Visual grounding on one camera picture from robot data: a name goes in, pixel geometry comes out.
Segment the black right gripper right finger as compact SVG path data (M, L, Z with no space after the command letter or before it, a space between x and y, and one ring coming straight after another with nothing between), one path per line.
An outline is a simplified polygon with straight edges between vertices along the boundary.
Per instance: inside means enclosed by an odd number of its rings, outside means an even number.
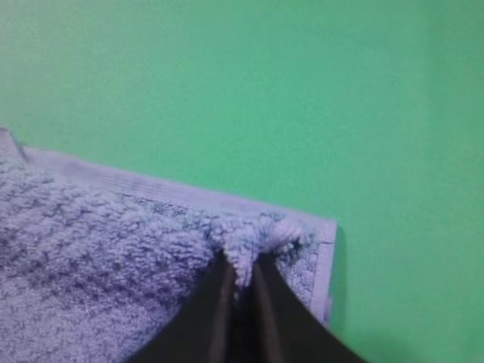
M253 308L261 362L363 362L289 288L272 256L253 264Z

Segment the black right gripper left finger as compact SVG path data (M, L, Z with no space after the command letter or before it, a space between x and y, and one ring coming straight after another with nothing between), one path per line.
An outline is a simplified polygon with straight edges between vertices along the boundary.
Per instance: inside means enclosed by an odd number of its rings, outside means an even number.
M129 362L226 362L230 350L234 268L219 252L178 314Z

